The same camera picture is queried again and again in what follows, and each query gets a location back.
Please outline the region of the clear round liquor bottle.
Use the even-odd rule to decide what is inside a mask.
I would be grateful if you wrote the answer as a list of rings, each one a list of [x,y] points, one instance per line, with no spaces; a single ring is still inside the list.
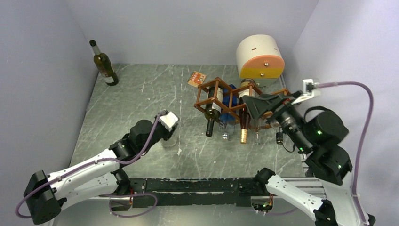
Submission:
[[[175,126],[175,129],[173,131],[173,134],[170,138],[167,140],[161,139],[160,143],[164,148],[172,148],[174,147],[179,140],[179,125]]]

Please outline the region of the dark green black-capped bottle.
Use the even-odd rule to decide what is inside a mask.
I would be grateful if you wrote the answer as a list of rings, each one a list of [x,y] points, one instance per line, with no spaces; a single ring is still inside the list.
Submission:
[[[218,86],[217,92],[215,92],[215,86],[211,86],[208,90],[207,97],[212,98],[216,94],[218,100],[223,99],[223,88]],[[215,102],[209,102],[205,108],[205,118],[207,119],[207,128],[205,135],[211,137],[213,135],[214,123],[219,119],[222,108]]]

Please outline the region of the olive green wine bottle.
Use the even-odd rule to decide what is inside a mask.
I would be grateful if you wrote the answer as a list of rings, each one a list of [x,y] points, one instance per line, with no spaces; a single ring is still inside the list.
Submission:
[[[108,86],[117,85],[119,83],[119,79],[115,70],[112,67],[109,57],[99,49],[95,40],[90,40],[89,44],[94,53],[93,61],[100,75],[103,77],[104,82]]]

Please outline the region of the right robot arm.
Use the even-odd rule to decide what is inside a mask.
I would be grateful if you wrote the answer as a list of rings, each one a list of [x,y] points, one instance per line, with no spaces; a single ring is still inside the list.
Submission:
[[[324,107],[312,120],[294,108],[302,92],[285,96],[262,94],[242,97],[253,119],[272,112],[268,123],[278,122],[298,148],[306,154],[305,164],[322,183],[324,199],[309,194],[282,179],[274,171],[263,168],[254,176],[254,190],[260,194],[276,195],[297,207],[317,226],[372,226],[376,218],[364,211],[353,188],[348,188],[352,163],[348,153],[339,146],[348,135],[341,118]]]

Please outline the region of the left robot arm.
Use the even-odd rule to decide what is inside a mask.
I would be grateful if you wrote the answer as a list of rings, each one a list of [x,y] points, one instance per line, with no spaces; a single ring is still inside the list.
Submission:
[[[86,161],[49,174],[42,170],[33,173],[15,214],[43,225],[66,208],[92,197],[126,195],[130,181],[123,167],[146,155],[157,142],[169,140],[178,122],[169,113],[155,117],[154,122],[140,120],[121,139]]]

